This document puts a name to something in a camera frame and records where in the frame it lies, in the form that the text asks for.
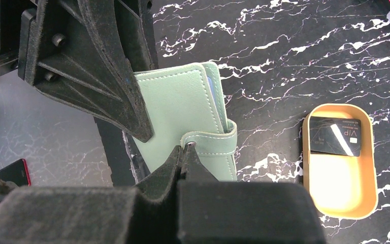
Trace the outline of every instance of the phone screen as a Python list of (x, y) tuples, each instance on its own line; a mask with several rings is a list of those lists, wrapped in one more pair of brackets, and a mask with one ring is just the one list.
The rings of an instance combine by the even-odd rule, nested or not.
[(0, 170), (0, 202), (12, 190), (21, 186), (30, 186), (29, 172), (24, 159)]

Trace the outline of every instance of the yellow tray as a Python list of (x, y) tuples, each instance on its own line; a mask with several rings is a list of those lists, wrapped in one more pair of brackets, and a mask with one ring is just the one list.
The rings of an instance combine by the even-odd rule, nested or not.
[[(360, 156), (311, 154), (309, 121), (312, 116), (361, 120)], [(359, 107), (323, 104), (306, 117), (303, 122), (304, 187), (321, 213), (358, 220), (375, 210), (378, 197), (373, 151), (373, 127), (367, 113)]]

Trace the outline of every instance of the black plastic mount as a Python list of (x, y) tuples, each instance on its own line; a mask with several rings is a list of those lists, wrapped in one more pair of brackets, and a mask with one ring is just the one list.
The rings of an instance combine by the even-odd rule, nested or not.
[(45, 96), (146, 142), (153, 130), (133, 71), (157, 68), (146, 0), (42, 0), (21, 17), (20, 78)]
[(14, 190), (0, 206), (0, 243), (326, 241), (302, 186), (218, 182), (187, 145), (135, 187)]
[(20, 16), (33, 7), (28, 0), (0, 0), (0, 75), (17, 69)]

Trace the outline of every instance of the mint green wallet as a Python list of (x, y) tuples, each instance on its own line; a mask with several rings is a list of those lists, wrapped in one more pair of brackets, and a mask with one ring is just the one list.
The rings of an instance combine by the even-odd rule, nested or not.
[(237, 125), (226, 117), (219, 68), (213, 62), (137, 72), (153, 137), (135, 143), (150, 172), (176, 145), (195, 142), (201, 163), (220, 181), (235, 181)]

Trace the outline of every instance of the table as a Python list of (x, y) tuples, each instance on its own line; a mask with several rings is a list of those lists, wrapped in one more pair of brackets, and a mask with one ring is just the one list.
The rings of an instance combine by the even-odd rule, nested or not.
[(389, 1), (156, 0), (152, 12), (161, 68), (219, 65), (238, 125), (239, 180), (301, 183), (303, 118), (323, 103), (363, 108), (373, 119), (377, 209), (320, 221), (329, 243), (390, 242)]

